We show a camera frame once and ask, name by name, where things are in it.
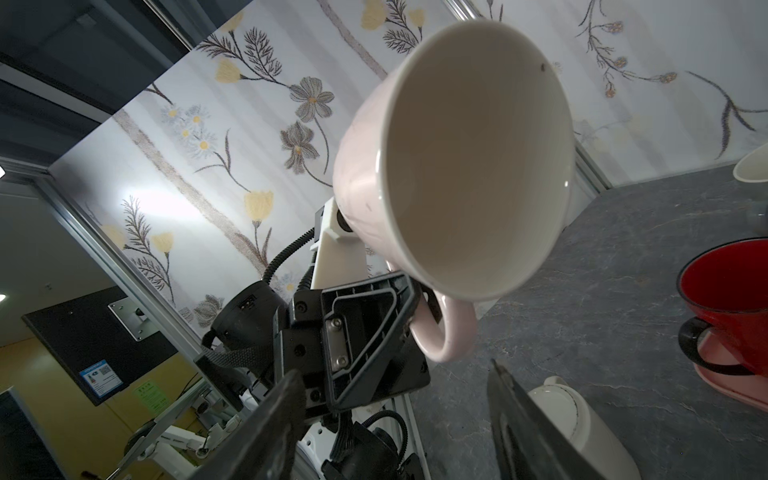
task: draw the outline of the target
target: gray flower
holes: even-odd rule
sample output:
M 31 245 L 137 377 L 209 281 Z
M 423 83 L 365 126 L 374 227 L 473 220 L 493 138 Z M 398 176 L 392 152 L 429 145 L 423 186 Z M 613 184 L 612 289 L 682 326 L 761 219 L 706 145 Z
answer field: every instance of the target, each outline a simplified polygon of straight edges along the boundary
M 295 174 L 303 174 L 306 171 L 304 157 L 318 158 L 317 150 L 310 143 L 314 137 L 315 132 L 299 122 L 291 125 L 287 130 L 280 131 L 283 150 L 290 150 L 290 158 L 285 163 L 287 169 L 293 168 Z
M 331 109 L 326 105 L 333 100 L 333 94 L 323 91 L 323 83 L 319 78 L 304 77 L 301 85 L 290 86 L 290 97 L 293 101 L 303 102 L 296 109 L 296 116 L 303 122 L 315 119 L 315 113 L 322 118 L 331 116 Z
M 216 298 L 213 295 L 206 295 L 205 300 L 198 303 L 197 306 L 194 307 L 194 312 L 197 316 L 197 324 L 203 328 L 210 326 L 210 324 L 213 323 L 216 319 L 216 315 L 218 315 L 223 308 L 223 298 Z

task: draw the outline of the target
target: black strap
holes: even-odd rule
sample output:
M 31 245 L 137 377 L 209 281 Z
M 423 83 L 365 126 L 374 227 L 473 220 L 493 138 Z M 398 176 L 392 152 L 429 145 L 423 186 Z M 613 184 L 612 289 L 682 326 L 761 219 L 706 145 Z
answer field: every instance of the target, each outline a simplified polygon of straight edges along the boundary
M 211 349 L 214 338 L 216 338 L 216 331 L 210 329 L 203 336 L 202 347 L 205 356 L 216 366 L 230 369 L 244 367 L 250 369 L 251 372 L 259 373 L 264 371 L 274 360 L 272 350 L 263 347 L 251 346 L 246 349 L 217 352 Z

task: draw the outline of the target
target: mug handle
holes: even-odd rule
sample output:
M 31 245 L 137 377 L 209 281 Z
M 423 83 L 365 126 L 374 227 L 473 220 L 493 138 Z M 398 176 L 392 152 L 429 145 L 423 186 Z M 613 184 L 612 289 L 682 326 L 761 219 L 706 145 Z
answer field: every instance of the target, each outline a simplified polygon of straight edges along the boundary
M 472 302 L 455 300 L 435 292 L 445 332 L 440 330 L 429 311 L 427 301 L 421 298 L 410 323 L 416 345 L 433 362 L 450 362 L 472 351 L 478 329 L 478 319 Z
M 722 373 L 723 375 L 754 375 L 754 372 L 738 363 L 736 365 L 718 365 L 716 363 L 709 363 L 701 358 L 699 354 L 699 337 L 711 326 L 711 323 L 695 316 L 680 327 L 680 331 L 677 333 L 677 342 L 680 344 L 680 349 L 683 350 L 685 356 L 698 366 L 702 366 L 715 373 Z

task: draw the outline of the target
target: white kettle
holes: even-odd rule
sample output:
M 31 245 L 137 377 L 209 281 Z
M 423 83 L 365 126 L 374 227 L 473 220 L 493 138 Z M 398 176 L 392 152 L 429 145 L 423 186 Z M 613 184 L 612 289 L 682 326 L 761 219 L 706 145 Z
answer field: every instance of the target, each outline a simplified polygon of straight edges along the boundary
M 550 422 L 607 480 L 641 480 L 637 465 L 584 397 L 559 376 L 528 392 Z

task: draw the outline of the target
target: red mug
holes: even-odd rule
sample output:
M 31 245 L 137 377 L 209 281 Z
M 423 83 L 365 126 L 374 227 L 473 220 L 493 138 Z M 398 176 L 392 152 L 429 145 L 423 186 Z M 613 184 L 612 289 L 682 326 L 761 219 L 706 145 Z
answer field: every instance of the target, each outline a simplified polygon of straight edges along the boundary
M 696 313 L 677 334 L 692 362 L 724 375 L 768 376 L 768 238 L 738 240 L 702 253 L 681 270 L 677 291 Z M 698 340 L 708 329 L 740 364 L 701 358 Z

